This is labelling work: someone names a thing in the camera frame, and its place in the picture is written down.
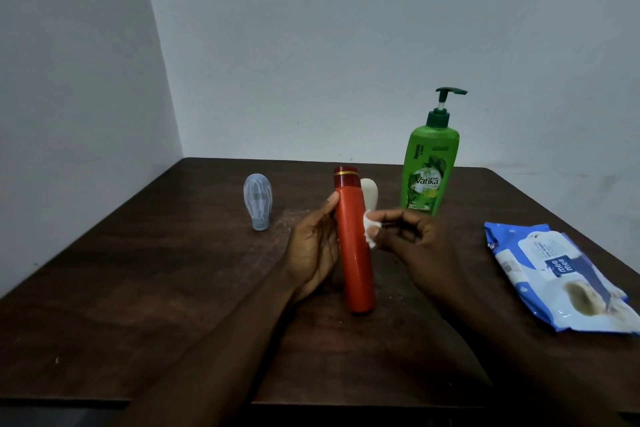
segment person's right arm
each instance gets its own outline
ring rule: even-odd
[[[545,425],[624,426],[603,399],[518,333],[470,286],[447,232],[438,221],[417,211],[380,210],[367,217],[383,222],[367,233],[379,248],[404,262],[415,285],[466,340],[494,387],[515,398],[521,413]],[[514,425],[520,419],[513,419]]]

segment hand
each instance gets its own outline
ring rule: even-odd
[[[316,290],[338,261],[338,235],[333,211],[340,200],[334,192],[323,206],[307,214],[291,230],[284,266],[293,279],[298,302]]]
[[[371,211],[367,217],[384,225],[370,227],[367,234],[404,262],[415,285],[436,305],[450,306],[473,295],[447,230],[433,216],[396,209]]]

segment person's right hand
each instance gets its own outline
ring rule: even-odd
[[[473,295],[447,230],[433,216],[396,209],[371,211],[367,218],[383,223],[367,234],[404,262],[415,285],[437,306],[450,307]]]

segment person's left arm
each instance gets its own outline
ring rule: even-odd
[[[307,297],[338,259],[334,192],[293,227],[282,259],[236,308],[118,419],[126,426],[217,426],[242,406],[284,311]]]

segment red bottle cap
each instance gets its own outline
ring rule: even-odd
[[[348,165],[341,165],[333,170],[333,185],[336,189],[339,187],[360,186],[360,174],[357,167],[350,167]]]

